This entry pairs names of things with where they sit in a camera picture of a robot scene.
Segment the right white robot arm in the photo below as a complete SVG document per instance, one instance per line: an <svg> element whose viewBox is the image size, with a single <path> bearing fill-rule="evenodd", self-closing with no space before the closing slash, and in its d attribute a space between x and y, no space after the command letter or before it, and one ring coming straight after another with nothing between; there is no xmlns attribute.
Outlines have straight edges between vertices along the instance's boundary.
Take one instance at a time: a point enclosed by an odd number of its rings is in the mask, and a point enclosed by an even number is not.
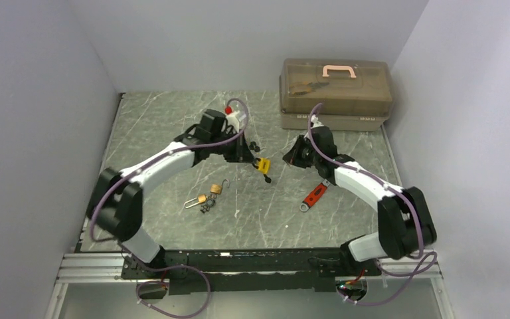
<svg viewBox="0 0 510 319"><path fill-rule="evenodd" d="M424 193L389 183L351 156L340 154L328 127L314 126L298 136L282 159L302 169L315 168L331 185L353 193L377 213L376 232L342 244L339 266L346 275L355 276L372 259L421 257L426 246L436 241Z"/></svg>

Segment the orange padlock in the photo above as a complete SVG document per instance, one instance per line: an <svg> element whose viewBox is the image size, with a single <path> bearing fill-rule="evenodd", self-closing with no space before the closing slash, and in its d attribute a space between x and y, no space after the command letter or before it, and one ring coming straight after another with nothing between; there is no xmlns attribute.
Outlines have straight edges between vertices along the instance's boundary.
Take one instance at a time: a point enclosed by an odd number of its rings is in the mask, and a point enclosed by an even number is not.
<svg viewBox="0 0 510 319"><path fill-rule="evenodd" d="M249 149L252 150L253 152L256 152L256 153L259 153L260 150L261 150L260 147L258 146L258 144L255 141L250 142Z"/></svg>

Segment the yellow padlock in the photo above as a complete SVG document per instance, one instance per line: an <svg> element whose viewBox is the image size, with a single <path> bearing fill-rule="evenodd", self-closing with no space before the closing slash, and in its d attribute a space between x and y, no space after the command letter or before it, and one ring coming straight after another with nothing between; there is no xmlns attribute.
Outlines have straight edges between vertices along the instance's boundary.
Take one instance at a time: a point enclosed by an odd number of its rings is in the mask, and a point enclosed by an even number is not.
<svg viewBox="0 0 510 319"><path fill-rule="evenodd" d="M256 158L254 160L253 166L264 176L264 181L266 183L271 183L272 179L268 176L268 172L270 170L270 160L267 158Z"/></svg>

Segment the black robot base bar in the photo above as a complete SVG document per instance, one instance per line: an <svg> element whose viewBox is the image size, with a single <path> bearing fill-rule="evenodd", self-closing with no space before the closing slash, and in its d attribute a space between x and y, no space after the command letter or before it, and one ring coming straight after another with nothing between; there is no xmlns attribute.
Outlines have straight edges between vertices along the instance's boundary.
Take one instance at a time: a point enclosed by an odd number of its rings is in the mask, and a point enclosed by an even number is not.
<svg viewBox="0 0 510 319"><path fill-rule="evenodd" d="M193 292L312 290L334 292L338 285L381 272L374 261L351 262L340 248L167 250L159 266L141 266L125 257L124 280L163 280L171 295Z"/></svg>

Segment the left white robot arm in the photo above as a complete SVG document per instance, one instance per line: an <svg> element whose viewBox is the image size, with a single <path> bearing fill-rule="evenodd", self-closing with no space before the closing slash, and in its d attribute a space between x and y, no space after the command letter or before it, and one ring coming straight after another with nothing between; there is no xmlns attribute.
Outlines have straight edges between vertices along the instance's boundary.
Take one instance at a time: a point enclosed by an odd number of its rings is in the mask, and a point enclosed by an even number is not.
<svg viewBox="0 0 510 319"><path fill-rule="evenodd" d="M158 186L216 154L230 163L253 163L244 131L250 115L245 110L224 112L207 109L197 124L189 126L150 158L121 170L105 168L99 175L86 215L90 238L97 242L96 228L107 232L138 262L148 279L159 277L165 267L165 249L143 228L143 202Z"/></svg>

